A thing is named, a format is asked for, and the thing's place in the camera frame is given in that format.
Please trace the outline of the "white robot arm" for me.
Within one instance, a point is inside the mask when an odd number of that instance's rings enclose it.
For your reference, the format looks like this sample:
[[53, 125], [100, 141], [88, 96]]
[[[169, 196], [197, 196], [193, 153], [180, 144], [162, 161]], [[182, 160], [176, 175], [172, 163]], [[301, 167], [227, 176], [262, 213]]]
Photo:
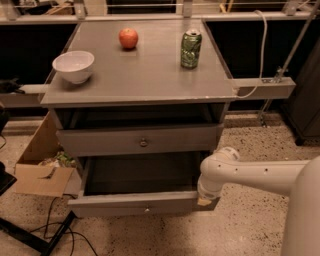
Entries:
[[287, 196], [281, 256], [320, 256], [320, 157], [242, 162], [238, 151], [224, 147], [200, 165], [198, 204], [213, 204], [226, 183]]

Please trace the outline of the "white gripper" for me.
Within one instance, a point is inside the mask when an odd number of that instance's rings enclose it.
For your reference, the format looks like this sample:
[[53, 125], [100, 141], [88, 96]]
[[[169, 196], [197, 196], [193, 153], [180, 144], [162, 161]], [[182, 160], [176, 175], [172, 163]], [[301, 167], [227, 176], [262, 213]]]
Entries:
[[198, 198], [197, 204], [200, 206], [208, 206], [212, 203], [211, 200], [217, 199], [222, 190], [222, 184], [208, 180], [199, 180], [197, 185]]

